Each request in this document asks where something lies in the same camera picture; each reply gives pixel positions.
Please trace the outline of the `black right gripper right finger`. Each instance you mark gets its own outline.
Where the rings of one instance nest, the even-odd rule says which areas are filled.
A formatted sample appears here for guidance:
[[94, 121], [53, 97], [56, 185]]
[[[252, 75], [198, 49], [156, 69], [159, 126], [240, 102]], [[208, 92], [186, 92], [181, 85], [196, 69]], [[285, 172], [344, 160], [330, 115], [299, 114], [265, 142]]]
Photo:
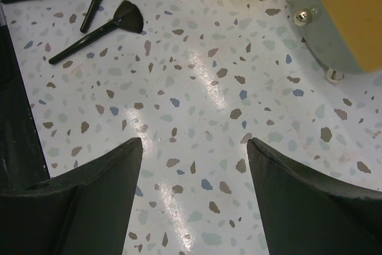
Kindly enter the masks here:
[[258, 138], [249, 167], [270, 254], [381, 254], [381, 192], [327, 176]]

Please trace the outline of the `round cream drawer organizer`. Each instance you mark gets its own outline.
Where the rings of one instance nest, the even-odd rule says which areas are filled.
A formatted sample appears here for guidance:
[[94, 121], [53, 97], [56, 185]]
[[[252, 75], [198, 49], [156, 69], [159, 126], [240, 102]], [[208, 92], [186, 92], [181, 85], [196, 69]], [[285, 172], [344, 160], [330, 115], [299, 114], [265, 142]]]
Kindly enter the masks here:
[[287, 1], [329, 82], [381, 70], [381, 0]]

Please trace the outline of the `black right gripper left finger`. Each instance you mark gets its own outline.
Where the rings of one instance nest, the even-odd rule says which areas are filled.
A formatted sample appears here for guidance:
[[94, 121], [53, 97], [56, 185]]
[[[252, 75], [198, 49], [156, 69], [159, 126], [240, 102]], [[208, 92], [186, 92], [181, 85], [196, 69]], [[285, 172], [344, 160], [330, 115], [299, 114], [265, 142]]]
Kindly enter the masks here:
[[26, 188], [2, 170], [1, 253], [122, 254], [142, 156], [135, 137]]

